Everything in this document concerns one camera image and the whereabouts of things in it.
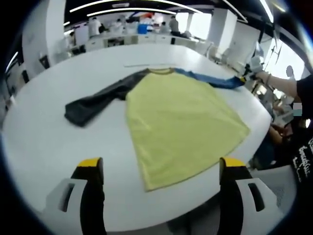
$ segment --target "hand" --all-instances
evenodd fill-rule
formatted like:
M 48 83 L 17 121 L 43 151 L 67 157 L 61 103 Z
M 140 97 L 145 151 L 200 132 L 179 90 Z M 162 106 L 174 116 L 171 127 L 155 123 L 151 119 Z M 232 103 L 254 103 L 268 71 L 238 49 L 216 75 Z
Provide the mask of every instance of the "hand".
M 262 71 L 262 72 L 258 72 L 255 76 L 257 78 L 260 78 L 265 83 L 266 80 L 268 79 L 269 73 Z

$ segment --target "blue sleeve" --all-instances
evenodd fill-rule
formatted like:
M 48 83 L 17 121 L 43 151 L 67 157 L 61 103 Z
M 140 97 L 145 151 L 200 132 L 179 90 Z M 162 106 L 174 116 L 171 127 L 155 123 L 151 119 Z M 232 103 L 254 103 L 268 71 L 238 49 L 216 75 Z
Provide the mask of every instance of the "blue sleeve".
M 215 88 L 224 88 L 224 89 L 234 89 L 240 86 L 243 86 L 245 83 L 241 81 L 238 77 L 232 77 L 230 79 L 221 79 L 215 78 L 203 74 L 193 73 L 191 71 L 185 71 L 182 69 L 175 69 L 177 73 L 184 74 L 188 77 L 192 77 L 198 81 L 209 83 L 212 87 Z

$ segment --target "workstation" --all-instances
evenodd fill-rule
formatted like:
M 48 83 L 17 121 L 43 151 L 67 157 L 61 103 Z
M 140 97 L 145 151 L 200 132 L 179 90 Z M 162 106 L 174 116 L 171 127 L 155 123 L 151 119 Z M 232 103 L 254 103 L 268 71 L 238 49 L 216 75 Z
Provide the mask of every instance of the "workstation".
M 248 169 L 249 177 L 236 178 L 246 180 L 239 188 L 256 185 L 265 202 L 255 213 L 257 202 L 240 188 L 245 215 L 256 217 L 245 217 L 238 234 L 258 223 L 258 234 L 267 234 L 287 216 L 296 197 L 291 167 L 271 171 L 270 164 L 251 162 L 270 126 L 289 124 L 294 112 L 281 111 L 289 97 L 270 76 L 256 75 L 298 81 L 311 66 L 299 39 L 273 24 L 273 14 L 281 14 L 277 3 L 271 17 L 260 10 L 259 19 L 230 5 L 42 0 L 34 8 L 20 57 L 11 63 L 19 62 L 8 65 L 3 85 L 18 89 L 3 95 L 10 103 L 2 142 L 18 191 L 48 229 L 86 234 L 79 219 L 85 179 L 71 173 L 94 158 L 101 159 L 95 165 L 101 162 L 100 214 L 108 234 L 218 234 L 225 210 L 212 201 L 222 195 L 220 159 L 229 166 L 228 157 Z M 204 218 L 190 217 L 209 204 Z

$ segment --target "round table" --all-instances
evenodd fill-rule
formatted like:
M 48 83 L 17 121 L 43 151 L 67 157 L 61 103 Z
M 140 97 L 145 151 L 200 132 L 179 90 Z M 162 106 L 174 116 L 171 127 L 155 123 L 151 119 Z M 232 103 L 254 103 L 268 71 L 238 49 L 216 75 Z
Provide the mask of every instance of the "round table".
M 179 184 L 145 192 L 125 101 L 115 100 L 86 128 L 70 124 L 65 105 L 96 93 L 136 71 L 177 67 L 219 78 L 230 70 L 175 45 L 105 48 L 68 59 L 26 84 L 4 121 L 8 168 L 26 203 L 43 210 L 45 198 L 83 159 L 104 160 L 104 223 L 107 231 L 128 231 L 163 223 L 201 205 L 219 190 L 218 164 Z M 251 129 L 230 156 L 247 163 L 259 147 L 270 116 L 245 88 L 217 89 Z

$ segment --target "bracelet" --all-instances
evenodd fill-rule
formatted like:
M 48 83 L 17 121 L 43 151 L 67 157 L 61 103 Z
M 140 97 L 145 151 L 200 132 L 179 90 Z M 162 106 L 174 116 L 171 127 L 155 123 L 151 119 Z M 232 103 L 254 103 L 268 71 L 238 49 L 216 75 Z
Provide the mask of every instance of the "bracelet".
M 269 74 L 269 75 L 268 75 L 268 78 L 267 78 L 267 80 L 266 80 L 265 85 L 267 85 L 267 84 L 268 84 L 268 81 L 269 81 L 270 77 L 271 77 L 271 74 Z

